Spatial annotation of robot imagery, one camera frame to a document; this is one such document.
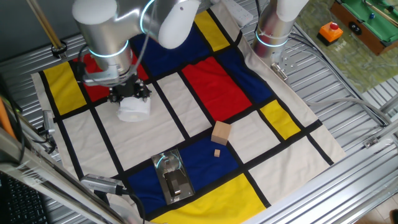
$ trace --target red rectangle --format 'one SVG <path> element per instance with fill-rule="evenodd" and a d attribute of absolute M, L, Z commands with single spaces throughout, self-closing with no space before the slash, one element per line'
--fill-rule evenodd
<path fill-rule="evenodd" d="M 224 121 L 251 106 L 214 57 L 188 65 L 182 72 L 215 121 Z"/>

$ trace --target green felt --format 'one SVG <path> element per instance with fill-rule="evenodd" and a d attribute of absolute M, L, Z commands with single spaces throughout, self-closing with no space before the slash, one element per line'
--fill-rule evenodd
<path fill-rule="evenodd" d="M 386 5 L 385 0 L 370 1 L 374 6 L 384 12 Z M 385 18 L 374 12 L 370 7 L 365 5 L 362 0 L 343 0 L 343 5 L 354 16 L 364 21 L 364 25 L 371 30 L 378 38 L 385 42 L 392 42 L 398 39 L 398 28 L 388 22 Z M 374 19 L 370 19 L 369 15 L 375 14 Z M 398 12 L 394 10 L 392 13 L 386 13 L 394 20 L 398 21 Z"/>

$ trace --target orange toy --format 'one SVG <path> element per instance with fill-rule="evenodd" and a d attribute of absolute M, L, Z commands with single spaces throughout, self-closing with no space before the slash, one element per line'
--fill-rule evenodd
<path fill-rule="evenodd" d="M 326 46 L 329 46 L 336 42 L 342 34 L 343 31 L 338 27 L 337 23 L 329 22 L 328 24 L 321 27 L 317 37 Z"/>

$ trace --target red fabric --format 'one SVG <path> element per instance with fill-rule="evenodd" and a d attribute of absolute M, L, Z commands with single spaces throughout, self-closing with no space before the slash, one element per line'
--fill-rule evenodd
<path fill-rule="evenodd" d="M 88 73 L 94 73 L 94 72 L 102 72 L 102 69 L 97 65 L 95 62 L 95 59 L 91 57 L 90 54 L 86 54 L 83 57 L 83 61 L 86 63 L 86 71 Z M 137 57 L 134 55 L 132 62 L 135 63 L 137 61 Z M 142 67 L 142 65 L 138 66 L 138 77 L 142 80 L 147 80 L 148 76 Z M 100 100 L 104 97 L 107 97 L 109 95 L 109 88 L 104 87 L 104 86 L 86 86 L 86 91 L 88 95 L 90 96 L 91 102 L 95 102 L 97 100 Z"/>
<path fill-rule="evenodd" d="M 95 60 L 91 57 L 90 54 L 86 54 L 83 57 L 83 61 L 86 63 L 86 71 L 88 73 L 94 72 L 102 72 L 102 69 L 97 65 Z M 90 97 L 91 102 L 95 102 L 99 99 L 107 97 L 109 95 L 109 88 L 105 86 L 86 86 L 84 84 L 88 96 Z"/>
<path fill-rule="evenodd" d="M 224 121 L 251 106 L 242 90 L 213 57 L 188 65 L 182 72 L 215 121 Z"/>

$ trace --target floor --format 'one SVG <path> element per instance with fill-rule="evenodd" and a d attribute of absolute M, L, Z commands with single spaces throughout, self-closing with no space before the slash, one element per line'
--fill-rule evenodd
<path fill-rule="evenodd" d="M 390 211 L 398 209 L 398 194 L 392 196 L 368 214 L 358 220 L 355 224 L 384 224 L 391 223 Z"/>
<path fill-rule="evenodd" d="M 329 11 L 334 0 L 310 0 L 296 22 L 320 46 L 322 51 L 336 64 L 350 82 L 361 92 L 398 75 L 398 48 L 375 56 L 344 25 L 343 36 L 333 45 L 326 47 L 317 38 L 321 26 L 330 21 L 340 21 Z M 397 4 L 398 0 L 388 0 Z"/>

